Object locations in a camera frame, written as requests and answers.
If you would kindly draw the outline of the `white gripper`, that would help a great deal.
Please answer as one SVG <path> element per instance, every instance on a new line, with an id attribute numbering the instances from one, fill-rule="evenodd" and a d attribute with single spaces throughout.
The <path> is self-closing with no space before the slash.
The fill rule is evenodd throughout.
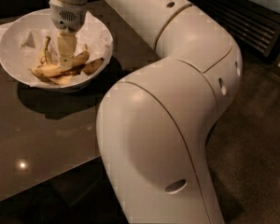
<path id="1" fill-rule="evenodd" d="M 50 17 L 59 30 L 78 32 L 85 23 L 87 9 L 85 5 L 70 5 L 59 0 L 49 0 Z M 77 47 L 75 34 L 59 32 L 57 34 L 59 63 L 64 69 L 70 69 Z"/>

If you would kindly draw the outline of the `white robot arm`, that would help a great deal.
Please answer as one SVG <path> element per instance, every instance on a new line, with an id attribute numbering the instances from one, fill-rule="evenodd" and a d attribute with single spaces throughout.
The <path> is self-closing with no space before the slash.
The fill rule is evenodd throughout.
<path id="1" fill-rule="evenodd" d="M 119 80 L 97 111 L 100 154 L 131 224 L 225 224 L 205 155 L 207 135 L 242 75 L 232 36 L 188 0 L 105 0 L 159 60 Z M 58 28 L 79 30 L 63 11 L 87 0 L 49 0 Z"/>

